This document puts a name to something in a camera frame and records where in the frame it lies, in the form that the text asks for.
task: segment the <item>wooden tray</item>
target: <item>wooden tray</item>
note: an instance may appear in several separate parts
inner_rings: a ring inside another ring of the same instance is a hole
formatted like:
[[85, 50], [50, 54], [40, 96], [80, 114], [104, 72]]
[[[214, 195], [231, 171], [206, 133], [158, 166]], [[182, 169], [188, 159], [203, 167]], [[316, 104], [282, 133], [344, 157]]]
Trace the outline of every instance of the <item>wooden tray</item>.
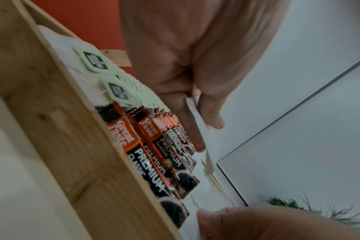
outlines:
[[29, 0], [0, 0], [0, 96], [89, 234], [180, 239], [37, 24], [78, 38]]

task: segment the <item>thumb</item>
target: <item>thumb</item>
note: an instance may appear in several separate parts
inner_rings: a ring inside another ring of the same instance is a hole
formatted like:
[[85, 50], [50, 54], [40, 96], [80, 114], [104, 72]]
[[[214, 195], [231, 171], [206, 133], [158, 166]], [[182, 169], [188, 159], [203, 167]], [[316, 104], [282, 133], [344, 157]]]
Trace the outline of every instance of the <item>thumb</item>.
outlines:
[[220, 115], [220, 111], [226, 99], [227, 96], [215, 98], [206, 94], [201, 94], [197, 108], [207, 125], [215, 129], [222, 129], [225, 127], [225, 122]]
[[253, 239], [244, 208], [224, 208], [217, 212], [203, 209], [197, 213], [202, 240]]

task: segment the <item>fingernail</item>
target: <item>fingernail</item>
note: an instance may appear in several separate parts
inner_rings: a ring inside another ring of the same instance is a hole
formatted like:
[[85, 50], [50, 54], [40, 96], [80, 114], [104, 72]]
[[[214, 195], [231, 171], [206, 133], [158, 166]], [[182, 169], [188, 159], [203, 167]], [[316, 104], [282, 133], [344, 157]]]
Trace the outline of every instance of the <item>fingernail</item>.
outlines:
[[201, 221], [208, 222], [208, 221], [210, 221], [211, 216], [212, 216], [212, 213], [208, 212], [204, 209], [200, 209], [197, 212], [197, 218], [198, 218], [198, 220], [201, 220]]
[[221, 117], [221, 115], [219, 116], [219, 119], [218, 119], [218, 125], [220, 126], [220, 129], [223, 129], [225, 127], [225, 121]]

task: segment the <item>white paper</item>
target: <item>white paper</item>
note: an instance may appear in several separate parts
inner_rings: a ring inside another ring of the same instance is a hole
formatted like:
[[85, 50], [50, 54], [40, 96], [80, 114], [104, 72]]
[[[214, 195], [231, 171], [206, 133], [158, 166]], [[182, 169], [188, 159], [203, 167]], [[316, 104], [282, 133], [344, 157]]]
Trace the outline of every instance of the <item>white paper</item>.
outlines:
[[214, 167], [217, 165], [217, 155], [218, 155], [218, 147], [216, 144], [216, 138], [211, 130], [210, 127], [208, 127], [203, 118], [201, 117], [199, 111], [197, 110], [196, 104], [198, 102], [198, 98], [187, 98], [186, 99], [189, 110], [193, 114], [197, 127], [200, 130], [201, 136], [204, 140], [207, 156], [206, 156], [206, 162], [205, 162], [205, 174], [211, 175], [214, 172]]

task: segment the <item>white wall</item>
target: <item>white wall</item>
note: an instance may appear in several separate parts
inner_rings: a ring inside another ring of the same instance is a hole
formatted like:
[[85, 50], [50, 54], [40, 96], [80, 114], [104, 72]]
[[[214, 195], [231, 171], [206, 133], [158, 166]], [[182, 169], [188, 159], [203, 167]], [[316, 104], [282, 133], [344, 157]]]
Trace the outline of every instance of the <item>white wall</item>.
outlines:
[[90, 240], [0, 99], [0, 240]]
[[360, 60], [360, 0], [294, 0], [263, 59], [229, 97], [219, 159]]
[[360, 211], [360, 66], [219, 164], [249, 205], [302, 188], [316, 209]]

